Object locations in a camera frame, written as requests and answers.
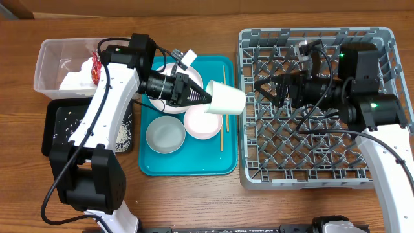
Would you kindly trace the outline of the white paper cup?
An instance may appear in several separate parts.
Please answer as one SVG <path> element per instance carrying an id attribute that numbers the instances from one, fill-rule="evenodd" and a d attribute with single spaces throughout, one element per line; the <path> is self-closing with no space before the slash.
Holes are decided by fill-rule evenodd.
<path id="1" fill-rule="evenodd" d="M 240 115 L 245 109 L 246 95 L 240 89 L 211 80 L 206 92 L 212 96 L 212 100 L 204 106 L 205 113 Z"/>

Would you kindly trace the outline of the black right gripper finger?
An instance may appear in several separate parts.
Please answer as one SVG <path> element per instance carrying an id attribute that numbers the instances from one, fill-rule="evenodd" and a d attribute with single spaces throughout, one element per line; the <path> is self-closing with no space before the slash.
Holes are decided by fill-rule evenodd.
<path id="1" fill-rule="evenodd" d="M 263 86 L 270 85 L 276 92 L 287 93 L 289 91 L 289 78 L 289 74 L 271 75 L 268 78 L 254 82 L 254 89 L 256 91 L 264 91 L 265 88 Z"/>
<path id="2" fill-rule="evenodd" d="M 285 101 L 285 91 L 282 87 L 276 87 L 275 93 L 272 94 L 270 91 L 266 91 L 260 85 L 254 85 L 254 89 L 263 95 L 267 100 L 272 102 L 276 107 L 282 107 Z"/>

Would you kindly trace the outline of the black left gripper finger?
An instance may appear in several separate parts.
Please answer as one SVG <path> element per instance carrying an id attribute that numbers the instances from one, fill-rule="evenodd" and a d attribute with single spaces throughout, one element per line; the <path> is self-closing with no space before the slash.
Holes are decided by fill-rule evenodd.
<path id="1" fill-rule="evenodd" d="M 188 78 L 187 88 L 189 89 L 190 97 L 210 97 L 210 94 L 208 94 L 201 86 L 199 86 L 191 78 Z"/>
<path id="2" fill-rule="evenodd" d="M 178 106 L 192 106 L 199 104 L 210 104 L 212 95 L 204 89 L 185 88 L 177 100 Z"/>

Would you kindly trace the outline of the rice food waste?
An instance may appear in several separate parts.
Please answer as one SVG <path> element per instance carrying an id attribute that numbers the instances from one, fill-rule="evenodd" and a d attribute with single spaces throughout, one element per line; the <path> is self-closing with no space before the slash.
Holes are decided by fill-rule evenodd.
<path id="1" fill-rule="evenodd" d="M 87 111 L 87 105 L 59 107 L 53 124 L 52 142 L 62 144 L 76 131 Z M 116 138 L 116 152 L 126 153 L 133 147 L 133 107 L 129 105 Z"/>

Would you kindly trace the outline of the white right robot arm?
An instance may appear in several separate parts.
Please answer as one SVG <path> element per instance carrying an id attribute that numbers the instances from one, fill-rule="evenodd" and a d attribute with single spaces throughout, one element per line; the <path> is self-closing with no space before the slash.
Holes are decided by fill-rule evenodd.
<path id="1" fill-rule="evenodd" d="M 298 44 L 300 61 L 312 58 L 310 70 L 269 76 L 254 82 L 254 89 L 282 107 L 286 98 L 294 108 L 311 106 L 335 109 L 347 129 L 308 129 L 298 124 L 300 134 L 348 134 L 369 167 L 380 201 L 386 232 L 413 231 L 413 154 L 408 120 L 398 96 L 380 92 L 379 50 L 368 42 L 343 43 L 338 70 L 329 63 L 322 42 Z M 329 77 L 318 74 L 321 60 L 328 62 Z"/>

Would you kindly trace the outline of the grey bowl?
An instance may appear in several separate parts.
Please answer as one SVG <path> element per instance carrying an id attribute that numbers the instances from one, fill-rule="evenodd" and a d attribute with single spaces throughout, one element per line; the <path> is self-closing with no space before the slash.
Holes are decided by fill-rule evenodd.
<path id="1" fill-rule="evenodd" d="M 154 119 L 146 130 L 146 142 L 155 152 L 168 154 L 177 151 L 186 138 L 184 124 L 173 116 Z"/>

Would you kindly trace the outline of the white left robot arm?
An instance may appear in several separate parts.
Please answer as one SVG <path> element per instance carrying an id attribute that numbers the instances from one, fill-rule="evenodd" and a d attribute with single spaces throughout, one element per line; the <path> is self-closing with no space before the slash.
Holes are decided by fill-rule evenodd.
<path id="1" fill-rule="evenodd" d="M 98 49 L 104 69 L 85 116 L 69 140 L 53 145 L 49 162 L 54 183 L 41 206 L 49 225 L 94 219 L 104 232 L 140 232 L 140 220 L 124 197 L 126 176 L 116 158 L 116 138 L 133 95 L 165 100 L 173 107 L 209 104 L 212 96 L 188 75 L 152 69 L 155 53 L 167 53 L 147 34 L 133 34 L 126 46 L 106 38 Z"/>

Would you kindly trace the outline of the red snack wrapper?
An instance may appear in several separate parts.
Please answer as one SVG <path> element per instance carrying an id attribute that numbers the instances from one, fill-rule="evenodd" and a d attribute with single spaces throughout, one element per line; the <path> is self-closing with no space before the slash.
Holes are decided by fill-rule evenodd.
<path id="1" fill-rule="evenodd" d="M 93 52 L 92 63 L 93 65 L 91 68 L 91 78 L 92 78 L 93 84 L 98 86 L 98 83 L 100 81 L 102 64 L 100 62 L 100 57 L 96 51 Z"/>

